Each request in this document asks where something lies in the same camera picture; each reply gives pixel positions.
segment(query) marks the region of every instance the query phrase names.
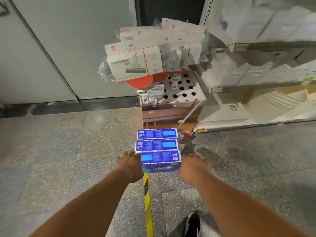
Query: forearm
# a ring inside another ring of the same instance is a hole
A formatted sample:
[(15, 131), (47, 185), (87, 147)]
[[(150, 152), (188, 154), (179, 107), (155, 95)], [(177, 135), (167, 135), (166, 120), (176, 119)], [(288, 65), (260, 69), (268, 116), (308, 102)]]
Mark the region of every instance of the forearm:
[(31, 236), (104, 237), (128, 183), (124, 171), (110, 172), (101, 182), (69, 202)]
[(308, 236), (263, 203), (211, 173), (202, 171), (195, 178), (194, 187), (223, 237)]

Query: door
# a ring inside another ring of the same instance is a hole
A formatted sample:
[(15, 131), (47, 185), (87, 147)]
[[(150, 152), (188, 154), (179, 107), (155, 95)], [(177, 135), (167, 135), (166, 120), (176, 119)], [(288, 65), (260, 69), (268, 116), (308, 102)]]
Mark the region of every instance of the door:
[(97, 74), (115, 30), (131, 26), (128, 0), (13, 0), (80, 99), (137, 95)]
[(0, 101), (20, 104), (74, 100), (10, 4), (0, 2), (6, 6), (0, 6)]

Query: hand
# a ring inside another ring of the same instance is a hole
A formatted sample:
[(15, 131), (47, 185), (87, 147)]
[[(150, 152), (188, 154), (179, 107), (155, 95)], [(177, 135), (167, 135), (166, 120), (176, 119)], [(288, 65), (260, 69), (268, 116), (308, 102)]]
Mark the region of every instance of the hand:
[(178, 170), (180, 178), (190, 185), (194, 186), (194, 180), (200, 173), (208, 173), (208, 163), (199, 155), (188, 154), (182, 156), (181, 167)]
[(125, 151), (122, 157), (116, 157), (113, 170), (124, 171), (128, 176), (130, 183), (140, 180), (144, 176), (140, 153), (135, 155), (133, 150), (129, 153)]

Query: price label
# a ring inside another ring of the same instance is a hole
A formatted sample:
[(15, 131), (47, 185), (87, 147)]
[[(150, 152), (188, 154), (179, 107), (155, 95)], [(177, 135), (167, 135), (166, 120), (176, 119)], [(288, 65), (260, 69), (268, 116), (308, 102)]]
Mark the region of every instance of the price label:
[(163, 95), (163, 84), (155, 85), (147, 91), (148, 96), (162, 96)]

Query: brand logo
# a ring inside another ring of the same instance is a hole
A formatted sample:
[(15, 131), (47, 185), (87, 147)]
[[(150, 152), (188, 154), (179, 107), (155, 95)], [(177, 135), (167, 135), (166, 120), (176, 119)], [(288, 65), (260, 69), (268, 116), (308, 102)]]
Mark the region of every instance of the brand logo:
[(167, 166), (167, 167), (156, 167), (155, 170), (166, 170), (166, 169), (173, 169), (173, 166)]

